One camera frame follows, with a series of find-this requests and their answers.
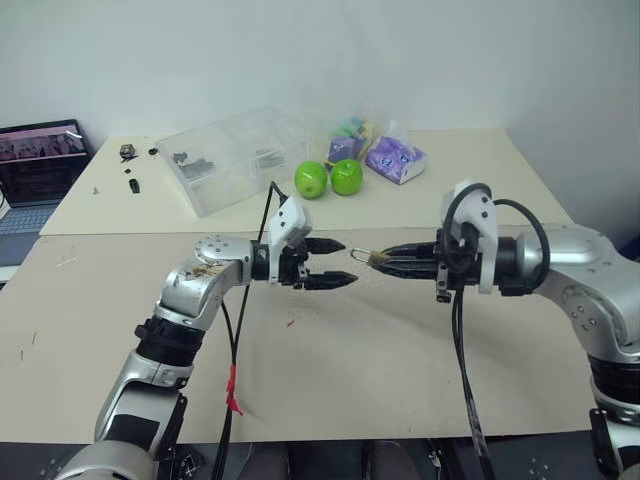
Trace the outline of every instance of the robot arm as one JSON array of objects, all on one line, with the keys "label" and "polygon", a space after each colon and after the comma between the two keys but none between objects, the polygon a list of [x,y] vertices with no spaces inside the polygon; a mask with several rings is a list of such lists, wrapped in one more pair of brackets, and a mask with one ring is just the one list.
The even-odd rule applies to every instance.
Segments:
[{"label": "robot arm", "polygon": [[326,290],[355,281],[345,272],[309,273],[310,253],[344,249],[335,240],[306,238],[310,232],[306,209],[288,198],[270,221],[267,244],[218,234],[200,240],[193,256],[167,277],[153,316],[136,328],[140,342],[100,411],[96,443],[73,457],[57,479],[152,478],[153,461],[168,458],[175,446],[187,406],[180,390],[231,288],[268,280]]},{"label": "robot arm", "polygon": [[434,280],[436,299],[449,302],[451,290],[491,286],[502,295],[542,295],[569,317],[593,373],[598,409],[590,412],[594,453],[609,477],[640,463],[640,265],[616,251],[602,234],[578,225],[544,228],[549,242],[549,271],[531,288],[543,263],[538,235],[498,237],[490,192],[476,189],[454,204],[463,183],[445,197],[444,213],[453,218],[453,245],[443,250],[444,229],[435,242],[399,245],[382,252],[352,250],[356,260],[400,278]]}]

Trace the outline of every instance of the laptop keyboard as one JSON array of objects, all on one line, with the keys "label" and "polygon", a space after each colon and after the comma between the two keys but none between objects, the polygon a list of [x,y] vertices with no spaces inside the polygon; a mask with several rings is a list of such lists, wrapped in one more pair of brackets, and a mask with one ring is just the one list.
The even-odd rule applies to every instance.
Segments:
[{"label": "laptop keyboard", "polygon": [[38,233],[55,209],[55,206],[13,208],[0,220],[0,235]]}]

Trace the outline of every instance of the black cable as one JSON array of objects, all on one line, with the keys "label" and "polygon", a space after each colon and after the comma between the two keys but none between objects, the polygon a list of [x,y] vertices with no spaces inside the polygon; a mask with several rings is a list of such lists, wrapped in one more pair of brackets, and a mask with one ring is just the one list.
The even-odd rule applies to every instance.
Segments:
[{"label": "black cable", "polygon": [[[260,222],[260,230],[258,231],[258,243],[260,243],[260,241],[262,240],[262,235],[264,234],[264,228],[267,223],[267,216],[269,215],[269,207],[271,206],[271,197],[273,196],[274,190],[278,194],[280,205],[282,205],[288,198],[284,193],[282,193],[275,182],[271,182],[271,184],[269,185],[269,193],[267,194],[267,201],[264,206],[264,212],[262,214],[262,221]],[[247,285],[244,288],[244,294],[242,296],[242,304],[240,305],[240,315],[238,316],[238,324],[236,325],[235,336],[232,333],[231,319],[227,310],[227,306],[224,302],[222,302],[221,304],[222,312],[224,313],[225,320],[227,322],[229,342],[231,344],[232,366],[236,365],[236,361],[238,358],[238,344],[240,342],[240,332],[242,331],[242,322],[244,320],[244,312],[247,307],[247,299],[249,298],[250,286],[251,284]],[[218,442],[218,450],[216,452],[216,458],[213,463],[213,470],[211,471],[211,480],[222,480],[222,477],[224,476],[224,469],[227,463],[227,454],[229,451],[229,441],[231,438],[232,422],[233,410],[231,410],[231,407],[227,405],[227,413],[224,419],[224,426],[222,428],[222,434],[220,435],[220,441]]]},{"label": "black cable", "polygon": [[527,220],[529,220],[529,223],[531,223],[531,226],[535,230],[536,235],[538,235],[538,241],[540,242],[540,248],[542,249],[542,264],[540,265],[540,270],[538,271],[537,277],[529,286],[531,290],[535,290],[540,285],[542,285],[542,282],[544,282],[545,278],[547,278],[547,275],[549,274],[549,266],[551,264],[551,248],[549,246],[549,238],[547,237],[547,232],[544,231],[542,224],[536,218],[533,212],[521,203],[506,198],[501,198],[494,201],[493,203],[495,205],[506,205],[519,211],[524,217],[526,217]]},{"label": "black cable", "polygon": [[449,270],[453,273],[462,273],[467,270],[474,261],[472,256],[463,257],[461,260],[455,260],[451,253],[451,227],[453,225],[453,216],[458,209],[458,206],[462,203],[462,201],[472,192],[476,190],[484,191],[489,199],[491,198],[491,189],[488,185],[484,183],[472,183],[471,185],[462,189],[462,191],[456,195],[453,200],[451,200],[451,204],[447,209],[447,214],[445,215],[444,222],[442,223],[442,256],[444,258],[444,262],[447,264]]},{"label": "black cable", "polygon": [[467,375],[467,365],[464,358],[464,336],[463,336],[463,317],[462,304],[464,298],[464,289],[456,290],[451,308],[451,330],[453,332],[453,343],[456,348],[456,356],[458,357],[458,365],[460,366],[460,375],[462,377],[462,388],[464,391],[465,403],[467,405],[467,416],[469,417],[469,427],[471,428],[471,440],[482,469],[483,477],[486,480],[495,480],[496,475],[491,463],[489,448],[482,432],[476,403],[473,398],[471,384]]}]

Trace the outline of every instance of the laptop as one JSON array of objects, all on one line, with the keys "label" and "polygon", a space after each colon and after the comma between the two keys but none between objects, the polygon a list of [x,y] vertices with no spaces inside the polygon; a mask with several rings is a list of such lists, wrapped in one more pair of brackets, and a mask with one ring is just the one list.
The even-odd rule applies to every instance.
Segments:
[{"label": "laptop", "polygon": [[75,120],[0,129],[0,266],[20,265],[90,160]]}]

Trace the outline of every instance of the clear plastic container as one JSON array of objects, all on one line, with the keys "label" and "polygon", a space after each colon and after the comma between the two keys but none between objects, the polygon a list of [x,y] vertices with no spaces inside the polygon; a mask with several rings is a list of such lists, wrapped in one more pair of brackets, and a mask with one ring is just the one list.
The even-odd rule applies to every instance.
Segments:
[{"label": "clear plastic container", "polygon": [[262,107],[157,142],[203,217],[293,178],[309,157],[303,123]]}]

